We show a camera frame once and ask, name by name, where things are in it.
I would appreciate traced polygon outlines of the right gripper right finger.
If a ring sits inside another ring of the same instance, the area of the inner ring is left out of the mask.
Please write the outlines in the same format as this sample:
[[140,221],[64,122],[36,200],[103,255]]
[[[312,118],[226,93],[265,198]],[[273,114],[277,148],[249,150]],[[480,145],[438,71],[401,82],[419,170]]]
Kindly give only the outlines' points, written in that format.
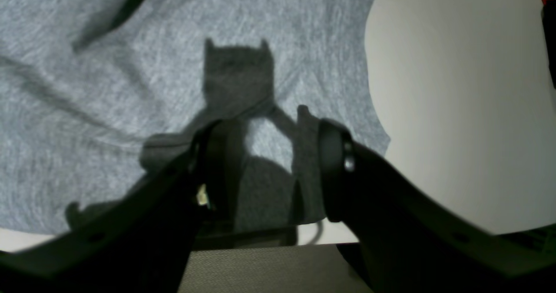
[[332,120],[318,125],[326,215],[363,250],[376,293],[553,293],[555,258],[488,234],[417,189]]

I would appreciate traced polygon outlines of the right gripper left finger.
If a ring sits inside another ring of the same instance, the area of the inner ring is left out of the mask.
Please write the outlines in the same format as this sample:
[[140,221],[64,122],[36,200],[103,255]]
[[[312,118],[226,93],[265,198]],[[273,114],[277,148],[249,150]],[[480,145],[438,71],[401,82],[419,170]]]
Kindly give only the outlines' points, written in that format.
[[201,227],[231,231],[245,124],[219,120],[124,200],[70,233],[1,256],[3,293],[175,293]]

